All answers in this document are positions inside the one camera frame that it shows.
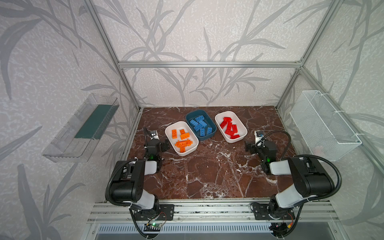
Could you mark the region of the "orange hinged plate bricks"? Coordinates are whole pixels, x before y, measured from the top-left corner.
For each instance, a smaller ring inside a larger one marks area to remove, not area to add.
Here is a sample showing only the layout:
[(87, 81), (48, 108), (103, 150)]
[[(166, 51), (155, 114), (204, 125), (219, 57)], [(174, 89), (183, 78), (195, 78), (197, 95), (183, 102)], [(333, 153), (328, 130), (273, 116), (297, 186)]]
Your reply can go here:
[(186, 151), (186, 147), (189, 147), (193, 144), (193, 141), (186, 139), (183, 141), (177, 141), (175, 146), (180, 149), (180, 153), (184, 153)]

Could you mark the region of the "blue long brick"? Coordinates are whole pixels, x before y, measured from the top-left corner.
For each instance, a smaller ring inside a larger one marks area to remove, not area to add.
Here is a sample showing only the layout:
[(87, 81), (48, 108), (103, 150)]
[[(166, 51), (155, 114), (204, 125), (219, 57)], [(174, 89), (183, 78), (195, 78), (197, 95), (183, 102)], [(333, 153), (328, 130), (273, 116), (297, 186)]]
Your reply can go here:
[(201, 124), (198, 124), (197, 126), (194, 126), (194, 131), (198, 132), (202, 128), (204, 128), (204, 127)]
[(207, 127), (207, 123), (204, 120), (200, 120), (199, 123), (205, 128)]

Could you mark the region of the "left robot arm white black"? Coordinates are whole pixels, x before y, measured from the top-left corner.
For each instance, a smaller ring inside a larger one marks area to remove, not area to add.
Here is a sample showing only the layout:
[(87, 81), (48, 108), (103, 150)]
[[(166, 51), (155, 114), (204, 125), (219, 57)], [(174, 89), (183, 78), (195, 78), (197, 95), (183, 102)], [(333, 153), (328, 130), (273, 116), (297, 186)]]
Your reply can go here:
[(145, 176), (158, 173), (162, 167), (162, 153), (170, 148), (170, 142), (151, 139), (145, 143), (142, 159), (118, 161), (108, 181), (105, 198), (115, 206), (130, 206), (135, 211), (160, 211), (159, 199), (144, 189)]

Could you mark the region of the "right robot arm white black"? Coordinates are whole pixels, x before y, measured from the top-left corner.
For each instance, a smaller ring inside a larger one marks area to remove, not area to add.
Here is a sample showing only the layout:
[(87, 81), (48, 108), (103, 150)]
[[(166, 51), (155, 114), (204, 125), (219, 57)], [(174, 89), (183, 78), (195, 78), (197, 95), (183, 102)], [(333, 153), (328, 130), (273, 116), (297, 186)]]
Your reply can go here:
[(305, 203), (327, 199), (342, 186), (339, 169), (327, 159), (315, 155), (296, 155), (276, 160), (277, 146), (271, 141), (245, 143), (245, 151), (261, 159), (265, 174), (290, 175), (293, 184), (270, 197), (267, 204), (251, 203), (250, 209), (258, 219), (280, 220)]

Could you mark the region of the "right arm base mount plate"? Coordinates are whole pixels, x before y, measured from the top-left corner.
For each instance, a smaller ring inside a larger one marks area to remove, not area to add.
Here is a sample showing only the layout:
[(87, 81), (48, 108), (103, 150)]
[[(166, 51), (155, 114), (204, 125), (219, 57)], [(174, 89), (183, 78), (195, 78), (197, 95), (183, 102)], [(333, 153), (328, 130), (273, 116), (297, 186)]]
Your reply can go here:
[(255, 220), (295, 220), (294, 210), (283, 209), (274, 204), (251, 203), (250, 209)]

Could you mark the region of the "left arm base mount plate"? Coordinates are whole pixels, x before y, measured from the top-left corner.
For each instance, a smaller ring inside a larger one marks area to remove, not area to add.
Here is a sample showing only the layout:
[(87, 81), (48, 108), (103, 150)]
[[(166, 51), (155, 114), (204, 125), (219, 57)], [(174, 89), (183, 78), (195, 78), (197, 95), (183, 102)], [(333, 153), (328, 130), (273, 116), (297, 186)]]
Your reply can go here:
[(172, 221), (175, 213), (175, 205), (173, 204), (160, 204), (158, 210), (141, 210), (134, 211), (134, 218), (136, 221)]

